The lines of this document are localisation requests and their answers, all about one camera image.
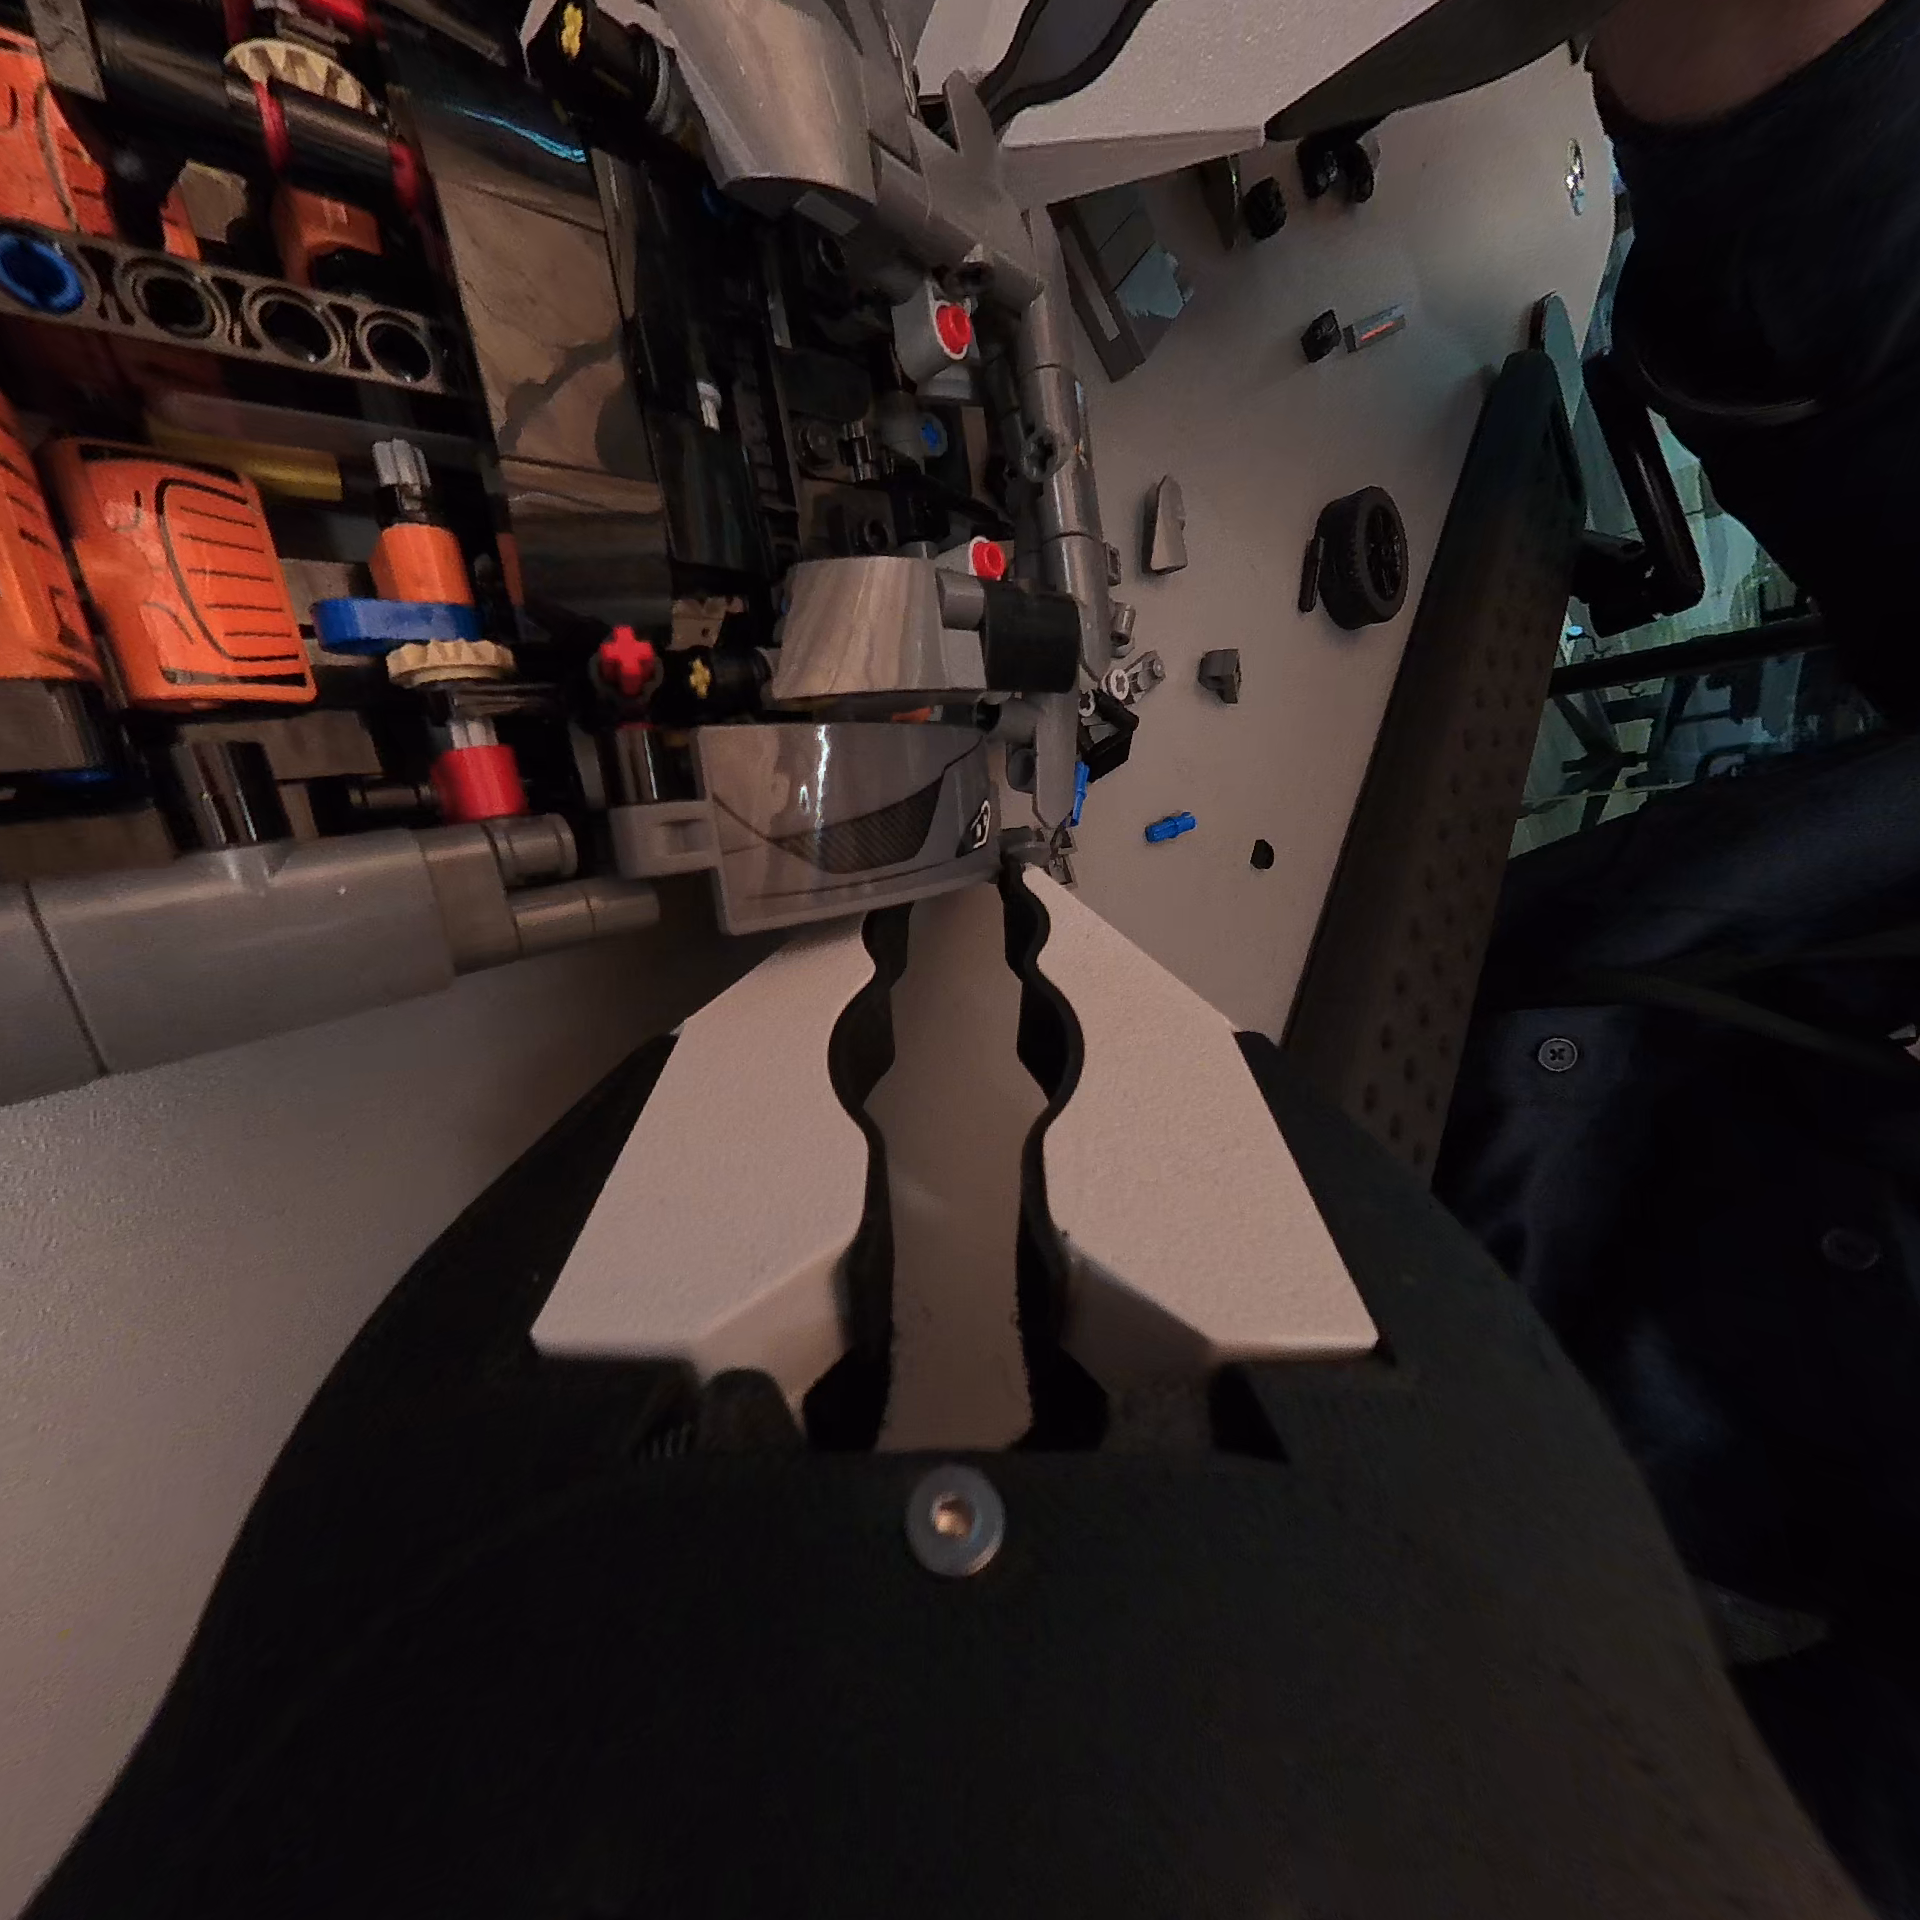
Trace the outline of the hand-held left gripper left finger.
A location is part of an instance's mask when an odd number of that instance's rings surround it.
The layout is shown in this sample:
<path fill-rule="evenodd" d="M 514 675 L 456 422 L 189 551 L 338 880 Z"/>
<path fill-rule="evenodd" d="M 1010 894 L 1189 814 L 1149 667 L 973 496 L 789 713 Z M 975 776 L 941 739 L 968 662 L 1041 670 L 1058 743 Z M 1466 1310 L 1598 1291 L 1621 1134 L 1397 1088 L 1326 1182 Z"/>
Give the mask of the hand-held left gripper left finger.
<path fill-rule="evenodd" d="M 896 1234 L 870 1115 L 906 908 L 794 934 L 689 1016 L 532 1326 L 550 1361 L 768 1376 L 817 1449 L 873 1449 Z"/>

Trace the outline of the grey lego panel assembly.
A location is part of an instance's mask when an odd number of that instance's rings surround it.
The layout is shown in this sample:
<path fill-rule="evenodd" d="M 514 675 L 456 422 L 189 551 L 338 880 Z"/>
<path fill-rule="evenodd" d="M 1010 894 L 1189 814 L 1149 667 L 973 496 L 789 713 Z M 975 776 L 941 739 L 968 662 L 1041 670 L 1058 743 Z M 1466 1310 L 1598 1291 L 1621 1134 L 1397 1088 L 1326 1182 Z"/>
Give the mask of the grey lego panel assembly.
<path fill-rule="evenodd" d="M 1109 383 L 1141 370 L 1185 312 L 1192 289 L 1135 183 L 1049 209 L 1073 315 Z"/>

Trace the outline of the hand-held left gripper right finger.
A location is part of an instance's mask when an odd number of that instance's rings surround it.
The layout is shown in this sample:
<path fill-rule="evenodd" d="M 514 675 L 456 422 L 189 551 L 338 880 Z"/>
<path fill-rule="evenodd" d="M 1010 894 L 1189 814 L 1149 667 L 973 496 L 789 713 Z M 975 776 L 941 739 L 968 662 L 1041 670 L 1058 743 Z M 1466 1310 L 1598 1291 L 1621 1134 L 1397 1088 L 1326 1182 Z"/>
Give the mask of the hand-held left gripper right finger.
<path fill-rule="evenodd" d="M 1015 1324 L 1025 1449 L 1098 1449 L 1129 1415 L 1208 1430 L 1240 1367 L 1340 1366 L 1381 1334 L 1240 1031 L 1044 873 L 999 886 L 1020 1147 Z"/>

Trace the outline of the black lego wheel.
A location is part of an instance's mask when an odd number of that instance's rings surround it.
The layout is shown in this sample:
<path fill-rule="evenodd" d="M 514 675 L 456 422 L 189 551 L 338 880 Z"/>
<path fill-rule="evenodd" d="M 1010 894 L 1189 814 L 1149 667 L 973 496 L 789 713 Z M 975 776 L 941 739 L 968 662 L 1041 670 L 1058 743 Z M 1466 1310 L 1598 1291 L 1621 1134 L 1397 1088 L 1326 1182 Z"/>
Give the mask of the black lego wheel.
<path fill-rule="evenodd" d="M 1328 536 L 1328 606 L 1321 611 L 1343 633 L 1397 618 L 1408 593 L 1408 536 L 1392 495 L 1360 487 L 1337 496 L 1322 506 L 1314 528 Z"/>

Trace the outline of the pile of small lego pieces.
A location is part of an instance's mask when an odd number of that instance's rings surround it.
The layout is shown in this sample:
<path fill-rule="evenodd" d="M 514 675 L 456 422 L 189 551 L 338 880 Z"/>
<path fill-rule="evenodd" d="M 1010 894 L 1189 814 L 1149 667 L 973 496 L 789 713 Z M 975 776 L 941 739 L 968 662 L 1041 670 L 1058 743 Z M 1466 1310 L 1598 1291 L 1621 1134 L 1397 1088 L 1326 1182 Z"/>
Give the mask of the pile of small lego pieces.
<path fill-rule="evenodd" d="M 1079 692 L 1076 772 L 1092 785 L 1130 756 L 1141 702 L 1165 684 L 1161 654 L 1135 642 L 1135 609 L 1111 602 L 1111 656 Z"/>

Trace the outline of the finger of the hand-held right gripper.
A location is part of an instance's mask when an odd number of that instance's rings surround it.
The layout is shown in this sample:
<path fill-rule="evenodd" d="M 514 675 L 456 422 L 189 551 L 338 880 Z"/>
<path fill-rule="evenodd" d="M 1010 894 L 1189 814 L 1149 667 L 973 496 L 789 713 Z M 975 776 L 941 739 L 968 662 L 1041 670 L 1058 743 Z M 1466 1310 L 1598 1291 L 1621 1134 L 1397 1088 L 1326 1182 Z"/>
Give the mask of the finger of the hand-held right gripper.
<path fill-rule="evenodd" d="M 1015 152 L 1165 147 L 1257 134 L 1279 107 L 1368 56 L 1425 3 L 1148 3 L 1101 74 L 1024 107 Z"/>

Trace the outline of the grey lego car model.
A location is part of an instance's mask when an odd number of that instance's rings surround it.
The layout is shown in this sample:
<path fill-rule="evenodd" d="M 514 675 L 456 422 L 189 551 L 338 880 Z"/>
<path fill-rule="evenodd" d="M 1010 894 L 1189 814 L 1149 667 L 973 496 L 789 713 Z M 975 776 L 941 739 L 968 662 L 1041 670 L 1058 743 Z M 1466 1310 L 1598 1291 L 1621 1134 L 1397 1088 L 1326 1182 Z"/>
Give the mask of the grey lego car model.
<path fill-rule="evenodd" d="M 898 4 L 5 4 L 5 1105 L 1072 878 L 1062 247 Z"/>

